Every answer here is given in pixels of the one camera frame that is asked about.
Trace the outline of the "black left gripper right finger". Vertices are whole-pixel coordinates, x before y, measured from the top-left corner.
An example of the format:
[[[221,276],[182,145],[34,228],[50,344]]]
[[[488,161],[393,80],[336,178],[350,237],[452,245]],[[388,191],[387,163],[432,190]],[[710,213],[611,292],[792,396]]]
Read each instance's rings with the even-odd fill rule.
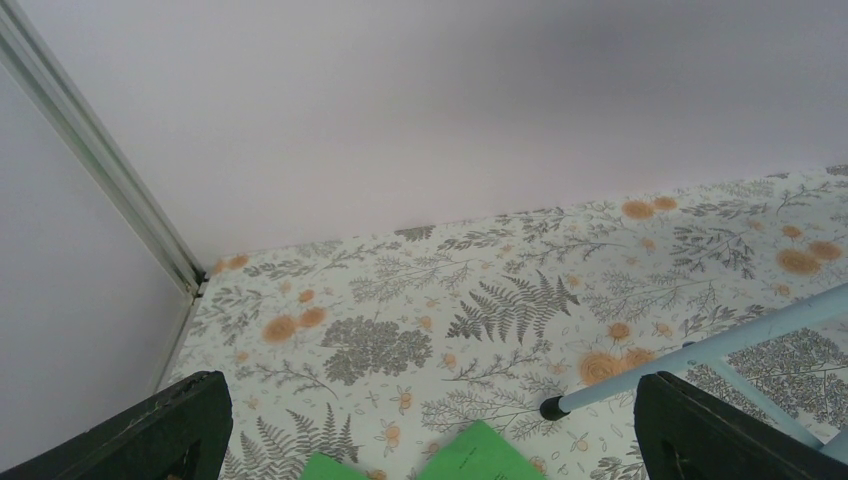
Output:
[[[845,479],[847,464],[661,371],[642,377],[635,433],[651,479]]]

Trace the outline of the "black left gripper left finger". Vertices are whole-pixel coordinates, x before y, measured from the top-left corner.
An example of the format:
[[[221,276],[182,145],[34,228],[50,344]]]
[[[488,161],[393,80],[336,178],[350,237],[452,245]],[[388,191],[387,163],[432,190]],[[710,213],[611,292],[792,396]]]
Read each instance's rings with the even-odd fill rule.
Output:
[[[1,477],[216,479],[232,429],[224,374],[199,371]]]

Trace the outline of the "light blue music stand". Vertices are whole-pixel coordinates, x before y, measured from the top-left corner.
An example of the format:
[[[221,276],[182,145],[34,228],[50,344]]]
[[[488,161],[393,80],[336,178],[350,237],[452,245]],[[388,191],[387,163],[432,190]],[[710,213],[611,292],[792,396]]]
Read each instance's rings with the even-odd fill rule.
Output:
[[[706,365],[759,407],[792,438],[822,454],[846,463],[846,430],[840,431],[827,443],[821,442],[724,361],[724,358],[732,353],[846,314],[847,286],[843,284],[699,342],[688,342],[678,351],[599,384],[565,396],[546,399],[541,403],[539,412],[544,419],[556,421],[569,415],[575,409],[599,402],[620,392],[635,389],[638,381],[649,374],[659,371],[678,372],[698,365]]]

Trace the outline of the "green sheet music page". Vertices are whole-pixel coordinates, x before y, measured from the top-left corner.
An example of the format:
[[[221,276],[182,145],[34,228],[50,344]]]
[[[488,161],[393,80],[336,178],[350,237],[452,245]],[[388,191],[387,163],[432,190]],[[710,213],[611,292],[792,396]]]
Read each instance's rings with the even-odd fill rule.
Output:
[[[527,458],[484,421],[478,420],[442,447],[418,480],[544,479]]]
[[[313,454],[299,477],[300,480],[368,480],[359,471],[337,462],[330,456]]]

